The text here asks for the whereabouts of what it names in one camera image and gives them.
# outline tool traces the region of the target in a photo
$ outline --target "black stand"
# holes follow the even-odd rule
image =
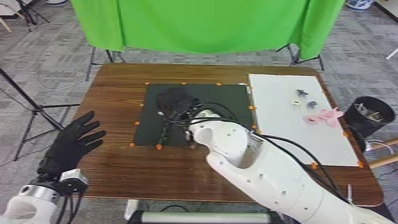
[[[280,52],[285,48],[288,48],[288,50],[290,50],[290,58],[292,58],[290,66],[299,65],[299,64],[303,64],[304,62],[313,61],[313,60],[319,59],[319,62],[320,62],[320,69],[322,69],[322,71],[326,71],[326,65],[324,65],[324,60],[322,60],[320,55],[319,55],[315,58],[312,58],[312,59],[301,61],[301,50],[299,50],[299,52],[297,52],[297,55],[294,55],[294,50],[292,50],[290,44],[287,44],[287,45],[283,46],[283,48],[278,49],[276,52]]]
[[[22,1],[22,0],[17,0],[18,1],[18,4],[20,4],[20,8],[22,8],[22,14],[25,16],[25,21],[27,21],[27,27],[29,27],[29,31],[31,30],[31,24],[36,26],[38,25],[38,21],[34,20],[34,17],[29,13],[29,10],[33,10],[34,14],[38,17],[41,17],[41,19],[50,23],[47,17],[40,14],[40,12],[34,10],[33,7],[29,7],[29,4]]]
[[[125,58],[121,56],[121,52],[114,52],[111,50],[105,50],[105,52],[107,52],[109,62],[111,63],[116,63],[116,54],[120,55],[123,63],[127,63]],[[91,78],[91,68],[93,68],[93,65],[104,65],[104,64],[95,62],[95,56],[97,56],[97,47],[93,47],[93,50],[91,50],[91,63],[89,63],[89,68],[88,68],[86,81],[89,81],[89,78]]]
[[[72,109],[72,107],[79,106],[81,104],[63,104],[63,105],[49,105],[49,106],[38,105],[33,98],[29,97],[22,87],[18,86],[15,80],[11,79],[8,73],[2,69],[0,69],[0,74],[2,74],[2,77],[4,77],[4,79],[8,80],[8,82],[13,86],[13,88],[17,89],[18,93],[22,94],[24,99],[27,100],[27,102],[33,106],[33,110],[31,110],[33,111],[33,117],[31,117],[31,120],[29,120],[29,126],[27,126],[27,130],[25,130],[25,133],[24,133],[22,143],[20,143],[18,150],[17,150],[17,155],[15,155],[15,161],[17,161],[20,159],[24,144],[29,141],[33,141],[34,139],[38,139],[40,137],[43,137],[47,134],[50,134],[54,131],[63,131],[65,130],[63,122],[65,122],[65,119],[66,119],[70,109]],[[57,120],[52,118],[52,116],[49,115],[49,113],[45,111],[47,108],[59,108],[59,107],[66,107],[66,112],[65,112],[65,115],[63,115],[61,122],[57,122]],[[54,129],[49,130],[47,132],[43,132],[41,134],[38,134],[36,136],[29,137],[34,118],[36,118],[38,115],[41,115],[43,118],[47,119],[49,123],[54,126]]]

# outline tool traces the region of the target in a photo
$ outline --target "gray carpet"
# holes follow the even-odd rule
[[[84,32],[72,5],[50,7],[43,2],[36,5],[38,11],[52,20],[52,24],[41,22],[34,32],[27,33],[22,19],[8,20],[15,33],[9,34],[0,27],[0,67],[9,72],[24,89],[41,104],[81,103],[91,81],[84,82],[89,63],[91,47],[86,42]],[[322,73],[328,87],[342,110],[349,108],[358,96],[379,97],[398,111],[398,55],[391,60],[386,56],[398,47],[398,26],[377,8],[359,13],[343,10],[331,38],[322,52],[328,71]],[[130,63],[171,63],[171,64],[216,64],[216,65],[288,65],[290,55],[272,50],[226,54],[226,55],[185,55],[143,49],[129,49],[123,53]],[[97,62],[107,63],[104,51],[98,51]],[[319,63],[310,62],[303,66],[319,68]],[[8,83],[0,87],[20,100]],[[56,117],[61,110],[52,110]],[[13,158],[18,141],[25,130],[31,113],[0,93],[0,165]],[[36,131],[50,127],[38,119]],[[38,161],[56,135],[47,136],[24,148],[25,157],[18,162],[0,167],[0,212],[6,209],[8,200],[18,193],[18,189],[34,177]],[[398,137],[398,121],[379,131],[374,139],[388,140]],[[383,149],[367,153],[372,160],[390,154]],[[398,164],[377,168],[375,176],[397,169]],[[398,172],[381,178],[381,186],[386,195],[386,204],[398,199]],[[148,202],[150,209],[157,211],[160,206],[173,202]],[[77,223],[125,223],[125,200],[88,199],[81,209]],[[184,203],[192,211],[264,211],[256,205],[216,205]],[[398,202],[390,206],[398,219]]]

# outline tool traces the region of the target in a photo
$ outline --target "black cloth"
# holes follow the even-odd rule
[[[139,128],[134,136],[134,143],[137,146],[157,146],[162,130],[164,130],[164,117],[159,114],[159,93],[168,92],[168,89],[184,87],[189,94],[189,99],[200,99],[201,103],[221,103],[233,111],[239,122],[253,126],[253,112],[249,110],[249,94],[246,85],[223,85],[216,84],[152,84],[146,89],[144,108],[141,112]],[[168,140],[164,145],[185,146],[187,134],[180,127],[173,127],[168,133]]]

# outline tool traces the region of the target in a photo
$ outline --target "white paper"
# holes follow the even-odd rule
[[[294,140],[308,148],[324,165],[359,166],[342,125],[333,128],[326,121],[312,124],[304,119],[306,116],[319,114],[322,109],[333,109],[317,77],[251,74],[249,80],[258,128],[264,134]],[[310,93],[306,98],[299,97],[297,89]],[[301,106],[294,105],[296,100],[303,102]],[[319,106],[310,109],[308,102],[313,100]],[[301,161],[312,164],[313,159],[301,149],[281,141],[278,143],[292,151]]]

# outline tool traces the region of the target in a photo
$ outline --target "green backdrop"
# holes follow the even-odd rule
[[[301,47],[317,57],[345,0],[73,0],[95,47],[230,53]]]

